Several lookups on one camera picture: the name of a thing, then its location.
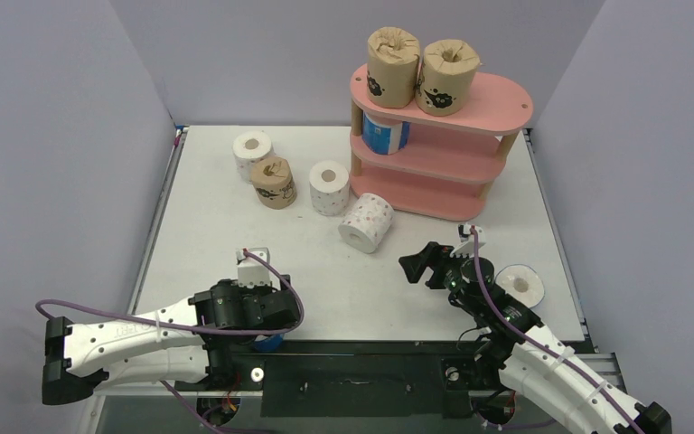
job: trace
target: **gray wall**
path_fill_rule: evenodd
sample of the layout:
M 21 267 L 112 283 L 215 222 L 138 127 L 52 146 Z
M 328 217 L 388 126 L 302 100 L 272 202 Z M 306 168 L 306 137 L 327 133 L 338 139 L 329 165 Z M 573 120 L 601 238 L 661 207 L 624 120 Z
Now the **gray wall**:
M 534 143 L 593 338 L 694 432 L 694 2 L 607 0 Z
M 468 41 L 541 112 L 603 0 L 111 0 L 177 122 L 341 124 L 384 25 Z
M 33 303 L 123 308 L 173 132 L 107 0 L 0 1 L 0 433 L 75 431 Z

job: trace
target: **tabletop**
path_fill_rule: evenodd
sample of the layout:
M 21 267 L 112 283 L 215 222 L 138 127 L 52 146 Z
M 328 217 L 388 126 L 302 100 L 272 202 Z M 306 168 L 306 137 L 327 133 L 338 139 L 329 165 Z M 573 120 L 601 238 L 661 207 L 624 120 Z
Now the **tabletop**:
M 283 210 L 260 203 L 236 171 L 233 139 L 252 129 L 268 133 L 276 154 L 291 165 L 298 197 Z M 305 305 L 305 321 L 286 339 L 452 341 L 471 328 L 472 318 L 448 305 L 447 291 L 408 284 L 398 264 L 399 257 L 419 252 L 429 241 L 458 243 L 457 223 L 397 212 L 377 251 L 364 254 L 341 240 L 340 216 L 313 209 L 310 168 L 328 159 L 349 169 L 349 141 L 349 127 L 190 127 L 136 312 L 235 278 L 236 248 L 269 247 L 271 264 L 291 275 Z M 522 134 L 474 224 L 483 227 L 487 241 L 481 255 L 497 271 L 527 264 L 539 274 L 546 296 L 533 310 L 555 335 L 583 340 L 580 313 Z

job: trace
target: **wooden post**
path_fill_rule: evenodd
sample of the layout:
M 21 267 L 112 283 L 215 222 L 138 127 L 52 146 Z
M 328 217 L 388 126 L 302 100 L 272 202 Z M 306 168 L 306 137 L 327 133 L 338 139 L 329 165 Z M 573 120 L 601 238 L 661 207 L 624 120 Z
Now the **wooden post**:
M 363 164 L 360 158 L 352 152 L 352 175 L 360 176 L 363 173 Z
M 517 135 L 521 132 L 522 130 L 502 137 L 502 141 L 499 142 L 499 147 L 496 148 L 496 158 L 502 161 L 507 159 L 507 155 L 510 153 L 512 145 L 514 145 L 514 141 L 517 139 Z M 493 187 L 493 181 L 484 184 L 483 188 L 480 190 L 480 193 L 477 194 L 477 198 L 484 201 L 485 198 L 488 197 L 491 187 Z
M 352 135 L 360 136 L 363 134 L 363 110 L 352 101 Z

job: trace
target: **brown wrapped toilet paper roll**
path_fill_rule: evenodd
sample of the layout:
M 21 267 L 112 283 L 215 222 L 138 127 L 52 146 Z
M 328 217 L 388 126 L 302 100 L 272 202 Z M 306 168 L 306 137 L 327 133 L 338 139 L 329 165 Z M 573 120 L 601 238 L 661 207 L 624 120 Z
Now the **brown wrapped toilet paper roll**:
M 279 156 L 271 156 L 256 163 L 251 169 L 251 183 L 257 190 L 259 201 L 268 208 L 280 210 L 296 199 L 291 167 Z
M 419 60 L 418 39 L 398 27 L 382 27 L 369 38 L 369 99 L 400 109 L 414 98 Z
M 416 102 L 433 116 L 456 113 L 469 99 L 480 56 L 464 41 L 444 39 L 424 49 L 417 81 Z

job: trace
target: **three-tier shelf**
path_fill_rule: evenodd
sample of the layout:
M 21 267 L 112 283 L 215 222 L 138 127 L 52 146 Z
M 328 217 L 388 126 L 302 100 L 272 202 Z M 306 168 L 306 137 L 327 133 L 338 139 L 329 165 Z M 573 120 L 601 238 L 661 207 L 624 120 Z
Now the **three-tier shelf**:
M 377 106 L 368 97 L 366 75 L 363 65 L 350 81 L 350 183 L 355 194 L 375 193 L 396 210 L 456 222 L 479 214 L 533 114 L 528 92 L 512 80 L 477 72 L 464 108 L 436 117 L 414 101 L 404 108 Z M 388 156 L 371 151 L 361 136 L 364 111 L 413 124 L 406 147 Z

